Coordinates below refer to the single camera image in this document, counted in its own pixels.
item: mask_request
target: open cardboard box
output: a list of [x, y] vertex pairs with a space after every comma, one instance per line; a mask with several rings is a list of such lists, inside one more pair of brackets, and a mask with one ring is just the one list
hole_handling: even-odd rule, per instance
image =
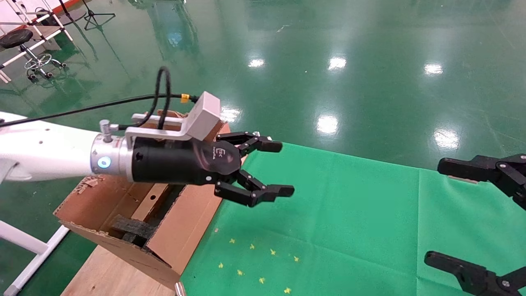
[[[229, 133], [230, 128], [218, 122], [206, 140], [211, 141], [218, 131]], [[214, 196], [212, 184], [185, 186], [141, 248], [122, 240], [112, 223], [118, 215], [148, 222], [172, 186], [130, 183], [109, 175], [84, 179], [79, 185], [83, 189], [77, 187], [55, 210], [60, 223], [172, 290], [222, 200]]]

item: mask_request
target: white metal pipe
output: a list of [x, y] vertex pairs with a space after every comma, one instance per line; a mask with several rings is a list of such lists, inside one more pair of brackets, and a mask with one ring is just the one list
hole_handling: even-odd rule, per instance
[[11, 58], [9, 61], [3, 63], [2, 66], [5, 67], [5, 66], [9, 65], [10, 63], [16, 61], [18, 58], [20, 58], [21, 56], [23, 56], [23, 55], [25, 55], [25, 54], [26, 54], [26, 52], [21, 52], [21, 53], [15, 55], [15, 56], [14, 56], [13, 58]]
[[53, 9], [49, 6], [49, 4], [47, 3], [46, 0], [42, 0], [42, 2], [44, 2], [44, 5], [46, 6], [48, 11], [50, 11], [50, 12], [53, 11]]
[[58, 26], [63, 28], [64, 26], [62, 25], [62, 23], [60, 22], [60, 19], [58, 18], [58, 16], [56, 14], [53, 15], [53, 17], [55, 18], [55, 21], [57, 22]]
[[49, 12], [47, 12], [47, 11], [39, 11], [39, 12], [26, 12], [26, 14], [36, 14], [36, 15], [38, 15], [38, 14], [48, 14], [48, 13], [49, 13]]
[[0, 221], [0, 238], [19, 245], [35, 254], [43, 254], [47, 250], [47, 244], [31, 235], [17, 229], [4, 221]]
[[15, 5], [16, 7], [18, 7], [18, 10], [20, 11], [20, 13], [22, 13], [22, 15], [24, 15], [24, 17], [26, 18], [27, 20], [27, 23], [29, 24], [31, 22], [31, 19], [29, 18], [29, 16], [26, 14], [26, 11], [24, 9], [22, 9], [22, 7], [20, 7], [20, 4], [18, 4], [18, 2], [15, 2]]
[[7, 79], [4, 77], [2, 73], [0, 73], [0, 79], [2, 79], [4, 83], [9, 83], [9, 81], [7, 81]]
[[29, 281], [33, 274], [38, 270], [38, 268], [44, 263], [46, 258], [53, 252], [57, 247], [60, 241], [66, 236], [68, 228], [60, 226], [58, 230], [53, 234], [53, 236], [47, 241], [46, 250], [42, 255], [37, 255], [31, 260], [31, 262], [26, 266], [22, 273], [15, 279], [15, 281], [7, 288], [4, 292], [4, 296], [15, 296], [22, 289], [22, 287]]
[[69, 41], [73, 41], [73, 38], [71, 38], [71, 35], [68, 33], [68, 31], [64, 28], [63, 24], [60, 22], [60, 20], [58, 19], [57, 15], [54, 14], [53, 17], [55, 18], [55, 21], [57, 22], [57, 24], [64, 29], [64, 34], [66, 34], [67, 38], [69, 39]]
[[[31, 22], [31, 19], [27, 16], [27, 14], [24, 12], [24, 10], [18, 5], [18, 3], [16, 2], [11, 2], [11, 1], [6, 1], [9, 6], [11, 6], [11, 9], [16, 13], [16, 15], [18, 15], [18, 18], [20, 18], [20, 20], [22, 22], [26, 22], [27, 24]], [[24, 17], [26, 18], [25, 20], [22, 19], [22, 17], [20, 16], [19, 12], [24, 15]]]
[[4, 71], [2, 70], [0, 70], [0, 76], [5, 78], [8, 82], [11, 81], [11, 78], [9, 78], [9, 76], [7, 76], [7, 74], [5, 74]]
[[49, 17], [49, 14], [46, 14], [44, 16], [41, 16], [35, 20], [35, 22], [40, 23], [41, 21], [47, 19]]
[[33, 25], [32, 27], [33, 27], [33, 29], [36, 31], [36, 33], [37, 33], [39, 36], [42, 36], [42, 32], [40, 32], [40, 30], [39, 30], [35, 25]]
[[73, 41], [73, 38], [71, 38], [70, 34], [67, 32], [67, 30], [64, 30], [64, 34], [68, 37], [70, 41]]
[[27, 23], [0, 22], [0, 25], [27, 25]]

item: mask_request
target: green tablecloth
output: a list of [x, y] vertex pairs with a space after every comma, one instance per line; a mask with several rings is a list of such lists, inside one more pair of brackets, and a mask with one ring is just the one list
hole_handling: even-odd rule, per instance
[[244, 168], [296, 192], [223, 202], [183, 274], [189, 296], [463, 295], [427, 251], [497, 275], [526, 265], [526, 212], [492, 184], [290, 144]]

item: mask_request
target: black robotic claw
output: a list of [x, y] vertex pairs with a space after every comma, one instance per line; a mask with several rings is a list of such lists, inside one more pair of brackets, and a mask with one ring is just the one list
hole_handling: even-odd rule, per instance
[[283, 148], [281, 142], [272, 141], [269, 137], [250, 134], [249, 132], [237, 132], [217, 135], [217, 141], [227, 141], [232, 145], [239, 145], [241, 157], [254, 150], [265, 152], [280, 152]]
[[521, 296], [526, 287], [526, 267], [498, 277], [485, 267], [430, 251], [424, 262], [436, 269], [453, 274], [464, 292], [478, 296]]
[[489, 181], [526, 210], [526, 155], [517, 154], [502, 159], [475, 156], [471, 161], [444, 158], [438, 172], [463, 179]]
[[[237, 145], [240, 157], [244, 157], [254, 150], [265, 152], [280, 152], [283, 144], [272, 141], [269, 137], [238, 132], [221, 134], [216, 137], [218, 143], [227, 142]], [[237, 181], [243, 188], [232, 185]], [[264, 185], [254, 176], [244, 170], [236, 170], [217, 179], [215, 195], [249, 207], [260, 202], [273, 202], [277, 197], [290, 197], [294, 194], [291, 185]]]

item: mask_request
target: wooden table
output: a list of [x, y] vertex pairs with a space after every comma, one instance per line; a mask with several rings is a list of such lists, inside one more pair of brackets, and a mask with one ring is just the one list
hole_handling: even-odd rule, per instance
[[174, 296], [175, 292], [97, 246], [61, 296]]

